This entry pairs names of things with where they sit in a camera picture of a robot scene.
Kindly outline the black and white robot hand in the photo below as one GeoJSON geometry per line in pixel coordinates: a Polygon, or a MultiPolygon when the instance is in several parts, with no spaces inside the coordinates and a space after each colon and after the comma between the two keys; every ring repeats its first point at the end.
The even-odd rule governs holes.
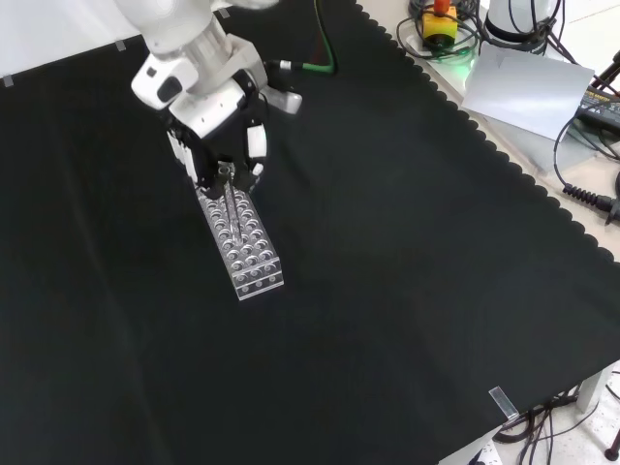
{"type": "Polygon", "coordinates": [[[288,114],[302,98],[286,88],[280,72],[301,71],[303,64],[261,59],[255,46],[235,35],[203,34],[185,46],[183,55],[199,80],[169,106],[168,129],[183,147],[190,178],[212,199],[224,191],[219,165],[231,163],[232,186],[249,193],[264,171],[267,135],[257,113],[260,101],[288,114]]]}

